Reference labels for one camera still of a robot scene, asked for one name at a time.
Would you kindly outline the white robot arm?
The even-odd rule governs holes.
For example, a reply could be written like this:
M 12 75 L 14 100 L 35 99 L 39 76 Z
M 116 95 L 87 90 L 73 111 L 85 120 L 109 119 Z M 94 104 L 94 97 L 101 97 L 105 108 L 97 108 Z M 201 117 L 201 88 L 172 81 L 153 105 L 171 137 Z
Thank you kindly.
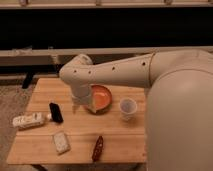
M 93 84 L 148 90 L 148 171 L 213 171 L 213 54 L 155 52 L 95 65 L 80 54 L 59 71 L 77 105 L 89 105 Z

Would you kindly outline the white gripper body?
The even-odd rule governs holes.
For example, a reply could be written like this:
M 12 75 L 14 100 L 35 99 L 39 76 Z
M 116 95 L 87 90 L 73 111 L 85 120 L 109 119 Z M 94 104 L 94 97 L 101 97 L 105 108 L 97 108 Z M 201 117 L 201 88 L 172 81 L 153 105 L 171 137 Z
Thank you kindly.
M 74 112 L 76 112 L 80 106 L 86 106 L 89 109 L 93 108 L 92 90 L 90 86 L 73 86 L 71 90 Z

